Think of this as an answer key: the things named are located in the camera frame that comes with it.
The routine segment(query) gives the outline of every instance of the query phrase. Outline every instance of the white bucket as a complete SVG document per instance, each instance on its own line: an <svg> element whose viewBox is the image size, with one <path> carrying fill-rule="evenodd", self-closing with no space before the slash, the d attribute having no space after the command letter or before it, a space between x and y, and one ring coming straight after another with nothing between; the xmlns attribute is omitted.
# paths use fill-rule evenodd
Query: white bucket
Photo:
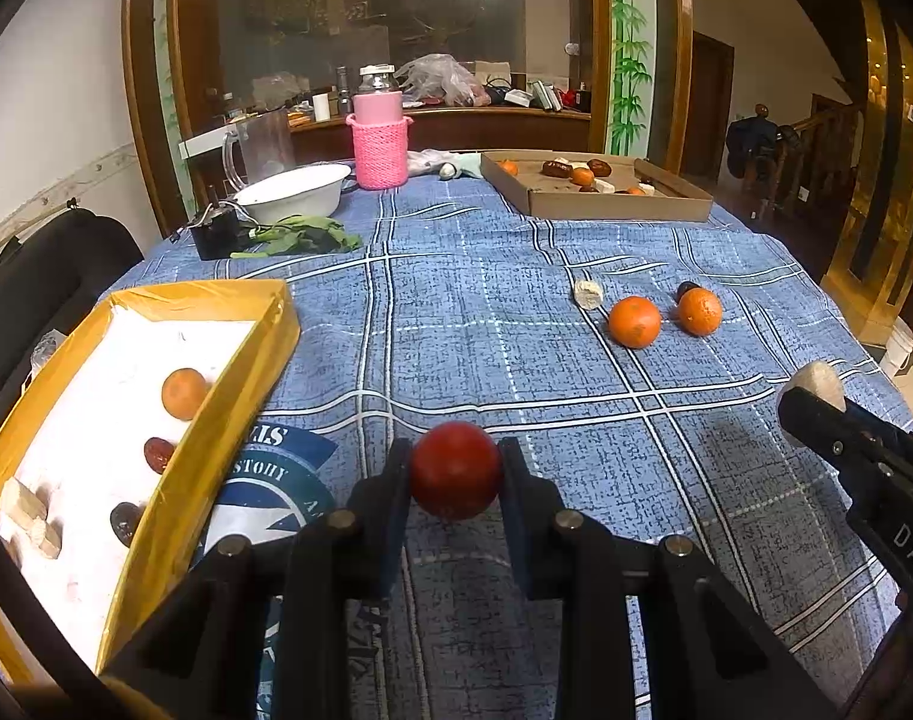
<svg viewBox="0 0 913 720"><path fill-rule="evenodd" d="M909 353L913 351L913 331L906 326L906 322L896 317L893 331L887 339L887 352L880 360L880 370L891 379L903 367Z"/></svg>

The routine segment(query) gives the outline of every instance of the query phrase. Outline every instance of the gold column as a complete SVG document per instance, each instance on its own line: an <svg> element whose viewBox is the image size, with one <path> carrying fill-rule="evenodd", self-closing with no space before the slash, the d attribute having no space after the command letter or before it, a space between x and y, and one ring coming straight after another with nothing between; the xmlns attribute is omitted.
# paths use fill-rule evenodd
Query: gold column
<svg viewBox="0 0 913 720"><path fill-rule="evenodd" d="M905 266L913 252L913 47L897 30L903 65L903 99L899 151L893 169L890 197L879 237L861 278L851 265L858 240L870 213L881 166L882 142L887 126L887 44L880 9L875 0L863 0L869 89L863 121L863 143L856 188L846 223L822 288L837 301L853 334L864 343L885 343L906 299L913 273Z"/></svg>

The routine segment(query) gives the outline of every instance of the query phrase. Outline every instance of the pink knitted handle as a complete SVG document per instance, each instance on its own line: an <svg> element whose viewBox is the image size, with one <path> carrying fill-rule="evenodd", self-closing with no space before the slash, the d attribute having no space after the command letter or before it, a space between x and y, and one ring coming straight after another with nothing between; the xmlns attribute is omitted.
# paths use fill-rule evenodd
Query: pink knitted handle
<svg viewBox="0 0 913 720"><path fill-rule="evenodd" d="M357 181L364 189L391 189L407 183L407 127L413 119L405 116L393 124L360 124L349 114L353 130L353 155L357 160Z"/></svg>

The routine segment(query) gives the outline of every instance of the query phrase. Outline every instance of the orange fruit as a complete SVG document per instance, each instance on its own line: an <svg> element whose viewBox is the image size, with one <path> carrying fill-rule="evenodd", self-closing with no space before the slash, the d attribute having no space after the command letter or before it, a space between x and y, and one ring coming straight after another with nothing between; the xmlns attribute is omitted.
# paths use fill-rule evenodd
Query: orange fruit
<svg viewBox="0 0 913 720"><path fill-rule="evenodd" d="M723 319L719 298L702 287L692 287L680 295L676 306L680 326L695 336L708 336Z"/></svg>
<svg viewBox="0 0 913 720"><path fill-rule="evenodd" d="M660 310L647 298L631 295L612 309L607 324L617 343L631 349L649 346L660 334Z"/></svg>
<svg viewBox="0 0 913 720"><path fill-rule="evenodd" d="M597 176L593 175L593 171L589 167L574 167L573 172L570 173L570 181L573 181L576 185L580 187L589 187L593 185L593 179Z"/></svg>

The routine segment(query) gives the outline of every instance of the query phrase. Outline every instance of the black chair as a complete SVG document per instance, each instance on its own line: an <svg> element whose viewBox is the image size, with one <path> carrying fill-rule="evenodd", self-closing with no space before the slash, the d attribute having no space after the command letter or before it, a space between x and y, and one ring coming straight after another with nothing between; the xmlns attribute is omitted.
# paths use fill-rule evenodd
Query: black chair
<svg viewBox="0 0 913 720"><path fill-rule="evenodd" d="M69 335L100 295L143 259L127 228L82 208L60 214L0 256L0 427L29 358L50 330Z"/></svg>

